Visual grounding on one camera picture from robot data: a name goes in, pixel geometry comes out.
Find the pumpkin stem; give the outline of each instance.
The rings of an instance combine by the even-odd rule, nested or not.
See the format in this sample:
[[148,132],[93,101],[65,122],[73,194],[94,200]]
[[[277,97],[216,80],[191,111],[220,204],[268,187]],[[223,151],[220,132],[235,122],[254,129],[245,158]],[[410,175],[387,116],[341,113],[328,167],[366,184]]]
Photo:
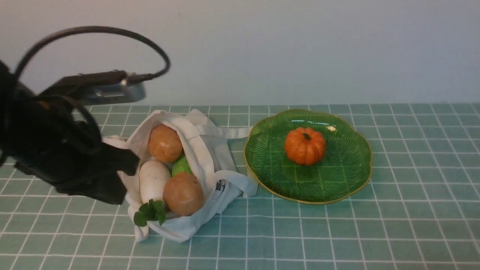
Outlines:
[[305,140],[307,141],[310,141],[312,138],[310,137],[310,135],[308,135],[307,133],[304,133],[303,134],[303,137],[305,138]]

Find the canvas bag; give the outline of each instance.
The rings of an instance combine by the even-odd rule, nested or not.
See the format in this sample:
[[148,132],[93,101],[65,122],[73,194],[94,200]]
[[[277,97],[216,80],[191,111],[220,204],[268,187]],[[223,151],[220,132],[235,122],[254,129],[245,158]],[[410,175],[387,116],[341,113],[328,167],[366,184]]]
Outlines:
[[204,223],[216,213],[221,213],[227,205],[242,192],[243,196],[253,196],[257,182],[236,172],[228,139],[245,138],[249,128],[221,128],[203,113],[192,110],[186,116],[163,110],[152,112],[124,142],[118,136],[104,137],[103,141],[112,146],[130,149],[140,163],[135,176],[119,172],[127,188],[126,201],[130,205],[128,215],[133,223],[133,215],[142,204],[138,172],[141,165],[152,159],[148,150],[150,131],[158,124],[164,124],[177,131],[192,173],[197,177],[204,191],[204,206],[188,217],[167,219],[160,226],[156,221],[148,221],[147,226],[133,225],[135,240],[148,238],[149,228],[167,239],[181,243],[190,239]]

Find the toy pumpkin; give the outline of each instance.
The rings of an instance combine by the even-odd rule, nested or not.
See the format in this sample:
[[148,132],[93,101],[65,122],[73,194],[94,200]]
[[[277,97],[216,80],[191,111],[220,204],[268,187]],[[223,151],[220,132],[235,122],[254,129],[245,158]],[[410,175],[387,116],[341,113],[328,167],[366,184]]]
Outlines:
[[285,140],[285,152],[290,161],[310,166],[322,160],[326,141],[322,133],[310,127],[292,130]]

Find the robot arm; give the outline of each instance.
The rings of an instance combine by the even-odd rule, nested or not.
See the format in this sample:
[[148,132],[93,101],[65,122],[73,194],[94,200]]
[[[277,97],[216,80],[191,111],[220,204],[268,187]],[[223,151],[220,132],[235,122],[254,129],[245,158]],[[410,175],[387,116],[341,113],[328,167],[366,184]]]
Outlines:
[[[112,71],[65,77],[39,95],[19,82],[25,66],[42,47],[84,33],[137,39],[158,52],[165,67],[155,74]],[[130,150],[103,143],[97,123],[84,106],[139,101],[145,97],[142,82],[164,75],[169,68],[168,56],[153,41],[103,26],[70,28],[44,38],[25,54],[14,73],[0,62],[0,165],[11,156],[18,170],[37,176],[59,193],[121,204],[126,189],[117,171],[134,175],[139,159]],[[75,121],[73,110],[84,121]]]

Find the green plate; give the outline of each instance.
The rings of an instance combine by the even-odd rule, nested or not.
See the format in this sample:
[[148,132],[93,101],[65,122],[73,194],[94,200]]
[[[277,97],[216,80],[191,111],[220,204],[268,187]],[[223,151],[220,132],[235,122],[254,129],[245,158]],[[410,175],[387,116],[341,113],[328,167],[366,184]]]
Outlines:
[[[287,134],[298,127],[320,131],[327,142],[323,160],[299,166],[284,150]],[[256,124],[245,146],[245,161],[258,182],[284,199],[328,204],[361,190],[372,175],[372,149],[341,118],[308,110],[288,110]]]

